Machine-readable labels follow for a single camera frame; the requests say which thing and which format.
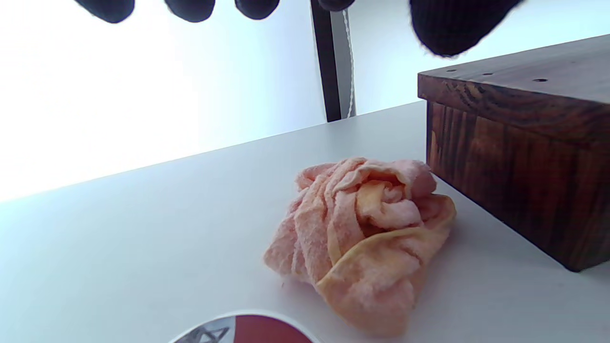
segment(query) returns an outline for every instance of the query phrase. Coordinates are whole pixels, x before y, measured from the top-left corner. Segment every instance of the black object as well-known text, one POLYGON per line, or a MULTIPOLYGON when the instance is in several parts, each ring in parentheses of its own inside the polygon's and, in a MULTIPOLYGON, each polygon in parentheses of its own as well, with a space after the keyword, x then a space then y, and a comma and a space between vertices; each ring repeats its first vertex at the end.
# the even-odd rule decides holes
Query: black object
POLYGON ((330 123, 341 119, 341 100, 339 98, 339 80, 337 79, 331 14, 322 8, 318 0, 311 0, 311 15, 314 20, 315 44, 318 50, 326 121, 330 123))
POLYGON ((270 16, 278 5, 279 0, 235 0, 239 12, 254 20, 262 20, 270 16))
POLYGON ((76 0, 94 16, 117 24, 125 20, 134 11, 135 0, 76 0))
POLYGON ((355 0, 318 0, 323 9, 331 12, 339 12, 351 6, 355 0))
POLYGON ((176 16, 191 23, 199 23, 212 15, 215 0, 165 0, 176 16))
POLYGON ((523 0, 410 0, 413 30, 434 54, 472 48, 523 0))

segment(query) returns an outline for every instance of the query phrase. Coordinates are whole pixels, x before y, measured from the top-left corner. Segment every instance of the dark wood box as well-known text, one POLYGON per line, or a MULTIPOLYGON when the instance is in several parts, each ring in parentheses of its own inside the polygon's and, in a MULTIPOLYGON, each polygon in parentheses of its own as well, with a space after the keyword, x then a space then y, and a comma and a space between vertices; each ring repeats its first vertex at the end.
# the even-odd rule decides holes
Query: dark wood box
POLYGON ((572 271, 610 259, 610 35, 418 75, 433 172, 572 271))

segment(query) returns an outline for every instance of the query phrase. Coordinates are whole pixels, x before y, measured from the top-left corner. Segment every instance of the white cord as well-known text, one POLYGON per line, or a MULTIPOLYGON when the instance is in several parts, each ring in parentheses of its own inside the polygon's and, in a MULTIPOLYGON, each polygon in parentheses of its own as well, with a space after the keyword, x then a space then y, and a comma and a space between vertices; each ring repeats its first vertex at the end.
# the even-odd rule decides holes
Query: white cord
POLYGON ((343 10, 343 22, 345 23, 345 32, 347 33, 347 44, 350 49, 350 64, 351 64, 351 88, 350 88, 350 108, 347 111, 347 117, 351 117, 351 110, 354 104, 354 53, 351 50, 350 25, 347 22, 347 10, 343 10))

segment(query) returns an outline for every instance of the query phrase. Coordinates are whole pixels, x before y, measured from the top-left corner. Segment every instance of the box lid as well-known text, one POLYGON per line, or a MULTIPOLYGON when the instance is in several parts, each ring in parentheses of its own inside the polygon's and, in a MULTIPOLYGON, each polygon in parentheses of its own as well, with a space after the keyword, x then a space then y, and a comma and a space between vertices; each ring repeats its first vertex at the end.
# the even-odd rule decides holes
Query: box lid
POLYGON ((418 96, 608 152, 610 35, 424 71, 418 96))

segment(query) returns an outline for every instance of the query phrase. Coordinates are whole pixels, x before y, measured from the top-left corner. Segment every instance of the orange towel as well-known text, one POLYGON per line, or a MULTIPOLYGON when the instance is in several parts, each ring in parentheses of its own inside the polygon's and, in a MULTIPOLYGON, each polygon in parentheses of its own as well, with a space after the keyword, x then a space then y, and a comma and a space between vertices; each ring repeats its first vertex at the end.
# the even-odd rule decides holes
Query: orange towel
POLYGON ((432 194, 428 166, 352 158, 305 169, 296 183, 266 265, 313 285, 352 326, 403 334, 456 215, 449 197, 432 194))

